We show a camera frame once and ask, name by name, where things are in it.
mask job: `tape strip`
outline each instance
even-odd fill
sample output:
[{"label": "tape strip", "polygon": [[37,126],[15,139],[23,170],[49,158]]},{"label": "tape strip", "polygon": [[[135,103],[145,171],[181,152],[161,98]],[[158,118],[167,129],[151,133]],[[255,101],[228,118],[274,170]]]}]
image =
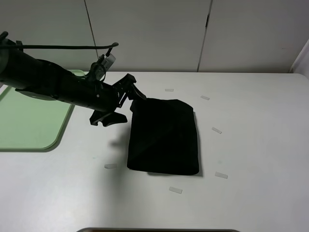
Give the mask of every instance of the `tape strip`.
[{"label": "tape strip", "polygon": [[209,100],[210,98],[208,97],[205,97],[205,96],[201,96],[202,99],[205,99],[205,100]]},{"label": "tape strip", "polygon": [[117,164],[116,163],[105,164],[104,168],[106,168],[106,169],[117,168]]},{"label": "tape strip", "polygon": [[221,134],[221,133],[222,133],[222,131],[220,131],[220,130],[216,129],[215,127],[213,127],[213,128],[212,128],[212,130],[214,130],[215,132],[218,132],[219,134]]},{"label": "tape strip", "polygon": [[183,192],[182,189],[174,188],[174,187],[169,187],[169,190],[172,191],[172,192],[179,193],[179,194],[181,194]]},{"label": "tape strip", "polygon": [[215,176],[227,179],[227,175],[223,173],[216,172]]}]

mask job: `white wall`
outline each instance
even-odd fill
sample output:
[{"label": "white wall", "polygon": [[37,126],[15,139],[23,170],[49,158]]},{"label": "white wall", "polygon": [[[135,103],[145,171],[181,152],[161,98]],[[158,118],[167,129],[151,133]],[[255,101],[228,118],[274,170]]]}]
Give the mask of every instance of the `white wall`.
[{"label": "white wall", "polygon": [[286,73],[309,38],[308,0],[214,0],[200,72]]},{"label": "white wall", "polygon": [[[86,0],[96,44],[120,44],[114,71],[196,72],[202,54],[200,72],[286,73],[309,38],[309,0],[213,0],[202,50],[210,2]],[[0,30],[24,44],[94,45],[84,0],[2,0]],[[97,60],[94,50],[25,52],[67,69]]]},{"label": "white wall", "polygon": [[292,71],[306,76],[309,79],[309,40],[304,46],[303,50],[297,57]]},{"label": "white wall", "polygon": [[[1,0],[0,30],[23,44],[94,45],[83,0]],[[95,50],[25,50],[67,69],[89,70]]]},{"label": "white wall", "polygon": [[87,0],[96,44],[118,42],[115,71],[196,72],[210,0]]}]

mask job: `white table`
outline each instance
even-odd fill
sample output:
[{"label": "white table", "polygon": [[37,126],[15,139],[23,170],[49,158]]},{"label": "white table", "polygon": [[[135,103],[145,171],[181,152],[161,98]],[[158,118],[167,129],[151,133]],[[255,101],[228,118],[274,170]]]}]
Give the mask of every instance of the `white table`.
[{"label": "white table", "polygon": [[[109,72],[107,82],[125,74]],[[90,126],[92,110],[75,107],[55,150],[0,153],[1,232],[89,227],[309,231],[308,79],[299,74],[131,74],[147,97],[179,99],[194,108],[203,176],[129,170],[130,123]],[[130,105],[126,101],[118,110],[128,119]],[[109,163],[118,168],[105,169]]]}]

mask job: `green cutting mat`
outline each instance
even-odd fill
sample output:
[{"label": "green cutting mat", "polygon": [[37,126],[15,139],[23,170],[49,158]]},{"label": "green cutting mat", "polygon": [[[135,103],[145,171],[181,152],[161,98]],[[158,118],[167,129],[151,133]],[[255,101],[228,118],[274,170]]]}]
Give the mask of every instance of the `green cutting mat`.
[{"label": "green cutting mat", "polygon": [[7,87],[0,95],[0,151],[47,149],[57,142],[70,104],[27,97]]}]

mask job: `black cloth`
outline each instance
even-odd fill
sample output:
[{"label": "black cloth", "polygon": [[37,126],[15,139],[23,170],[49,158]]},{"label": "black cloth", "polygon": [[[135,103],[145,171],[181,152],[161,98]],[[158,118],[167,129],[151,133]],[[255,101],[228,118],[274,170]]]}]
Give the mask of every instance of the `black cloth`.
[{"label": "black cloth", "polygon": [[180,100],[134,100],[127,167],[194,175],[199,172],[193,108]]}]

